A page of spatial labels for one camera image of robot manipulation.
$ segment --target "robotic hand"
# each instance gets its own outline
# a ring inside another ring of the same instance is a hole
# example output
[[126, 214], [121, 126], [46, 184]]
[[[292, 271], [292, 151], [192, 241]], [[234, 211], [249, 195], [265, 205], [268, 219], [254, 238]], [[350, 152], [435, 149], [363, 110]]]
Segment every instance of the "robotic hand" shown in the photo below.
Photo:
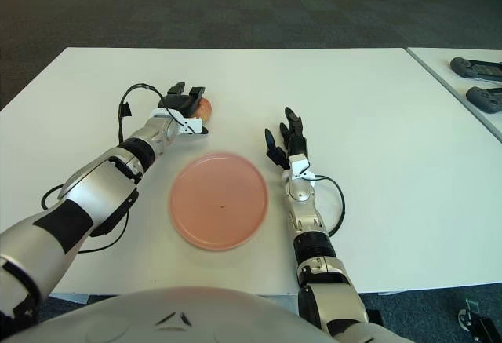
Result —
[[300, 317], [339, 341], [401, 341], [383, 327], [369, 323], [364, 304], [344, 264], [336, 258], [330, 240], [333, 234], [329, 234], [315, 208], [315, 182], [327, 177], [316, 176], [310, 171], [301, 117], [290, 108], [286, 108], [285, 114], [289, 127], [281, 123], [279, 128], [287, 152], [275, 145], [269, 129], [265, 129], [265, 140], [267, 156], [284, 169], [284, 201], [289, 212], [289, 233], [298, 264]]
[[[151, 112], [143, 128], [73, 174], [54, 206], [2, 233], [2, 335], [34, 322], [36, 308], [63, 277], [85, 239], [106, 235], [128, 213], [139, 196], [136, 186], [143, 174], [178, 135], [208, 132], [200, 118], [188, 118], [204, 88], [192, 88], [185, 96], [183, 87], [178, 83], [171, 88], [162, 98], [166, 108], [159, 104], [162, 107]], [[121, 114], [130, 115], [123, 99], [119, 122]]]

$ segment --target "apple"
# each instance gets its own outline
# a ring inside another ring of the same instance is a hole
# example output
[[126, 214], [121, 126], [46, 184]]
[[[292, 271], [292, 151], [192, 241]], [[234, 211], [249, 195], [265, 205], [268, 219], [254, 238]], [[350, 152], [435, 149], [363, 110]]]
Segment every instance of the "apple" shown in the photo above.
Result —
[[212, 110], [213, 108], [211, 108], [211, 103], [209, 102], [209, 100], [202, 97], [198, 102], [197, 110], [195, 110], [194, 114], [191, 117], [200, 118], [204, 123], [206, 123], [209, 120], [209, 117], [211, 116]]

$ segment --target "white table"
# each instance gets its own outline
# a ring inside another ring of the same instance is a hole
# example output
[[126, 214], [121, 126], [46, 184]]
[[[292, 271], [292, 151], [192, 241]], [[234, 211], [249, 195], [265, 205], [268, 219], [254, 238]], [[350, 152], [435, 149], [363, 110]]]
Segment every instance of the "white table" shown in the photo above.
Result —
[[486, 82], [462, 78], [449, 66], [454, 57], [464, 59], [484, 60], [487, 62], [501, 62], [502, 50], [476, 50], [476, 49], [433, 49], [413, 47], [408, 49], [437, 80], [444, 85], [490, 132], [502, 141], [502, 113], [486, 114], [471, 104], [465, 94], [473, 87], [500, 88], [497, 82]]
[[[344, 189], [347, 216], [333, 244], [359, 292], [502, 281], [502, 145], [404, 49], [66, 49], [0, 113], [2, 230], [116, 145], [126, 88], [147, 82], [166, 91], [178, 81], [206, 86], [210, 135], [180, 138], [155, 163], [122, 240], [79, 255], [56, 292], [203, 285], [295, 293], [281, 170], [264, 143], [264, 127], [278, 138], [286, 105], [304, 120], [312, 169]], [[129, 103], [125, 134], [157, 99], [137, 91]], [[191, 160], [230, 148], [263, 174], [270, 206], [245, 245], [207, 252], [171, 225], [169, 188]], [[319, 184], [327, 224], [339, 213], [335, 195]]]

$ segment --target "pink plate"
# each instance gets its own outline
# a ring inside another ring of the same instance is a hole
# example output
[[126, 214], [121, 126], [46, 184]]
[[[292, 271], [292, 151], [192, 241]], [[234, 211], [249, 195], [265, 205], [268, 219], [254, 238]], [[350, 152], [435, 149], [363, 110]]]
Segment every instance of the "pink plate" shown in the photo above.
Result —
[[174, 226], [189, 243], [227, 250], [260, 227], [267, 212], [267, 186], [243, 157], [211, 153], [178, 175], [169, 204]]

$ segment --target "gray carpet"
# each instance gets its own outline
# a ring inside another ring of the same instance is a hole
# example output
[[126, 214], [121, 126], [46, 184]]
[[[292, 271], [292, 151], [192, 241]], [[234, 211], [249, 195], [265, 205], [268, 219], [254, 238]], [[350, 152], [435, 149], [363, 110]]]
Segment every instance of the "gray carpet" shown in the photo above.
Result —
[[67, 46], [502, 48], [502, 0], [0, 0], [3, 108]]

